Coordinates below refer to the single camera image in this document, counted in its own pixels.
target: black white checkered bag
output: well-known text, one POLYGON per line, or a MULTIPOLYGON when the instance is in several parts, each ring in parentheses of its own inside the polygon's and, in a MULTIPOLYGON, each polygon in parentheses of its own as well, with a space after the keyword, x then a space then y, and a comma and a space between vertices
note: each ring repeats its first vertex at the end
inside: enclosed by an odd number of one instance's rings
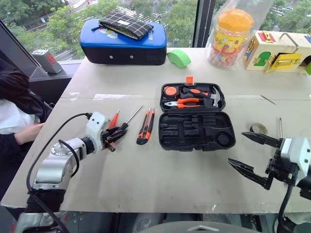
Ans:
POLYGON ((136 40, 142 39, 153 28, 152 25, 114 11, 100 19, 99 24, 136 40))

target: wire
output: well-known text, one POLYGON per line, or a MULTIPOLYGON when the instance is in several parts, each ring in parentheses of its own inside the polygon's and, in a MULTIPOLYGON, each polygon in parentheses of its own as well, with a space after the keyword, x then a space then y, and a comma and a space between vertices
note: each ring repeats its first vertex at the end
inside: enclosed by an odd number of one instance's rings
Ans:
MULTIPOLYGON (((298 166, 296 164, 294 164, 294 166, 295 166, 295 168, 294 168, 294 172, 292 173, 292 179, 291 179, 292 183, 296 182, 297 174, 298 174, 298 166)), ((277 229, 277 233, 283 233, 284 231, 286 233, 292 233, 293 232, 291 229, 289 229, 287 226, 284 225, 284 221, 283 221, 284 210, 285 210, 286 205, 287 205, 287 203, 291 197, 293 186, 294 186, 292 183, 288 185, 285 197, 284 197, 283 202, 282 202, 281 207, 280 207, 280 211, 278 212, 277 219, 278 219, 278 223, 279 223, 280 228, 277 229)))
POLYGON ((31 187, 30 185, 30 176, 31 173, 34 169, 35 164, 38 162, 40 156, 42 155, 43 151, 46 149, 46 147, 48 146, 48 144, 53 140, 53 138, 58 134, 58 132, 72 119, 79 117, 79 116, 86 116, 88 119, 90 119, 90 117, 92 116, 92 114, 90 113, 81 113, 81 114, 77 114, 74 115, 72 117, 70 117, 68 120, 66 120, 59 128, 58 130, 52 135, 52 137, 48 140, 48 142, 44 145, 44 147, 42 148, 42 150, 40 151, 40 153, 38 154, 38 156, 36 157, 36 159, 34 160, 33 164, 30 166, 30 169, 28 171, 27 174, 27 178, 26 178, 26 186, 27 189, 29 191, 29 194, 33 197, 33 199, 40 205, 40 207, 42 209, 45 210, 45 212, 47 212, 51 218, 53 218, 53 220, 59 225, 59 227, 62 229, 63 232, 65 233, 69 233, 67 227, 65 226, 65 224, 46 206, 46 204, 41 200, 41 198, 34 193, 34 189, 31 187))
POLYGON ((71 177, 73 177, 78 172, 79 167, 80 167, 80 161, 79 161, 78 155, 77 155, 77 153, 74 151, 74 149, 68 143, 64 142, 61 139, 59 139, 58 142, 63 144, 64 146, 66 146, 71 151, 71 153, 73 154, 73 156, 74 156, 74 158, 76 160, 77 167, 76 167, 75 171, 71 175, 71 177))

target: green object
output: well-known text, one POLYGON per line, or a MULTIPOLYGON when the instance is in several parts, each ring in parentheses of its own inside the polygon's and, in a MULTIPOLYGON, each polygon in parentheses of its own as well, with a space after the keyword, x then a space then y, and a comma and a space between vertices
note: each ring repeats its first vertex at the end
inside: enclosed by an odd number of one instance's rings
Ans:
POLYGON ((311 75, 311 62, 306 66, 306 72, 307 74, 311 75))
POLYGON ((182 50, 172 50, 167 53, 169 61, 176 64, 178 68, 184 68, 191 63, 188 55, 182 50))
POLYGON ((257 63, 255 63, 254 66, 264 67, 266 65, 266 62, 268 61, 270 55, 271 55, 270 52, 262 52, 258 57, 258 58, 260 58, 260 60, 257 63))

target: tabletop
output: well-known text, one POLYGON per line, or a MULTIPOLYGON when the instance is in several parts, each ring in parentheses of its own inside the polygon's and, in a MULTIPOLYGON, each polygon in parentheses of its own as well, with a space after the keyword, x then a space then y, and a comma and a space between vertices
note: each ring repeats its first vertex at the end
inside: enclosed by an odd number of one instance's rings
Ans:
MULTIPOLYGON (((97 212, 165 213, 275 213, 287 187, 274 181, 271 189, 248 180, 232 168, 228 158, 255 167, 264 176, 274 149, 241 135, 253 123, 261 123, 268 135, 279 137, 278 119, 283 120, 284 137, 311 139, 310 76, 294 73, 223 71, 211 66, 204 49, 183 49, 192 60, 178 69, 168 59, 161 66, 108 66, 87 59, 70 81, 47 123, 28 152, 2 204, 25 206, 28 198, 25 177, 38 152, 54 131, 69 117, 83 112, 100 112, 112 118, 120 109, 118 123, 130 122, 128 133, 116 144, 116 151, 90 154, 71 179, 62 210, 97 212), (193 76, 198 83, 216 83, 225 95, 223 109, 232 122, 236 145, 228 150, 179 152, 164 150, 158 140, 161 86, 185 82, 193 76), (260 95, 272 100, 274 104, 260 95), (154 130, 144 146, 136 144, 145 110, 155 107, 154 130)), ((87 120, 70 122, 52 141, 85 136, 87 120)), ((45 150, 42 161, 49 154, 45 150)), ((310 211, 310 201, 294 188, 287 212, 310 211)))

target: hand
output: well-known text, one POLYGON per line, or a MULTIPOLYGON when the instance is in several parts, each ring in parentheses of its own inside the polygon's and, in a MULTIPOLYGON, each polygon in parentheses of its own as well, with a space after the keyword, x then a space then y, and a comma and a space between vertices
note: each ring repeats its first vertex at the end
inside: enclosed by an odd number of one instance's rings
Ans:
POLYGON ((43 125, 44 123, 27 126, 22 132, 14 134, 15 140, 19 145, 34 141, 43 125))

